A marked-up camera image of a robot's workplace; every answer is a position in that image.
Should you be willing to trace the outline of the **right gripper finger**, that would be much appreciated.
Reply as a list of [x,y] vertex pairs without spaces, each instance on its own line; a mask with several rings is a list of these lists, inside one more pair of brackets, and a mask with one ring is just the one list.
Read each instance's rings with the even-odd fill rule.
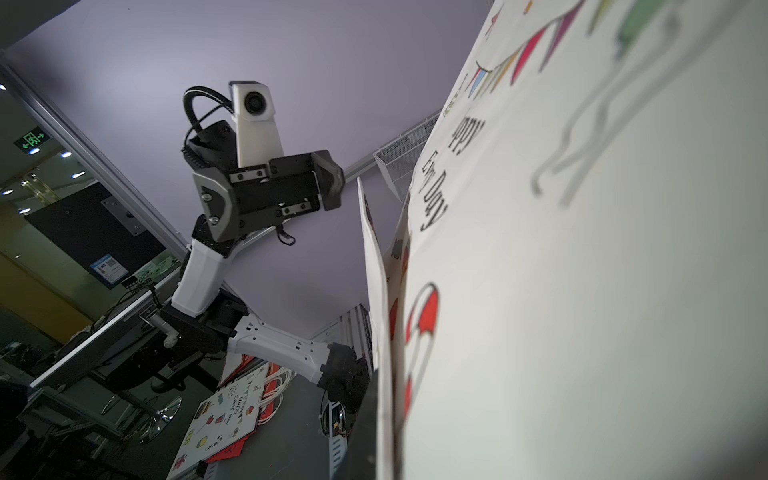
[[346,453],[332,477],[333,480],[377,479],[379,404],[379,370],[375,370],[347,442]]

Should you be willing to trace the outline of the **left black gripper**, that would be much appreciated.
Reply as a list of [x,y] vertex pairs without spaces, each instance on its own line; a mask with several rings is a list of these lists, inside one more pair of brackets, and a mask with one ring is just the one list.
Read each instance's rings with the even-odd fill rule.
[[242,240],[242,231],[341,206],[343,169],[328,150],[281,157],[228,174],[216,167],[192,174],[209,229],[217,242]]

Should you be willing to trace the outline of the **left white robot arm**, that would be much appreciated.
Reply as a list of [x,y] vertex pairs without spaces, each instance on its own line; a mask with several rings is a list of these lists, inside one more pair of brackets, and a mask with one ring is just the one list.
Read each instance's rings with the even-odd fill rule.
[[223,286],[246,237],[274,228],[287,246],[287,220],[341,205],[343,170],[326,150],[229,169],[182,150],[204,209],[195,224],[180,282],[160,316],[182,345],[202,353],[249,355],[286,367],[326,391],[349,411],[360,408],[368,362],[349,346],[292,335],[259,319]]

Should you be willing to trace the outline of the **white paper bag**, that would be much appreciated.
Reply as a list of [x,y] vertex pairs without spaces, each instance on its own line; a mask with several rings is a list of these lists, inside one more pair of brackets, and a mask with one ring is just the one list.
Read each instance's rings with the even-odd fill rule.
[[182,479],[239,455],[245,440],[277,413],[296,373],[255,357],[227,354],[217,390],[197,409],[168,472]]
[[367,250],[361,479],[767,475],[767,5],[493,1]]

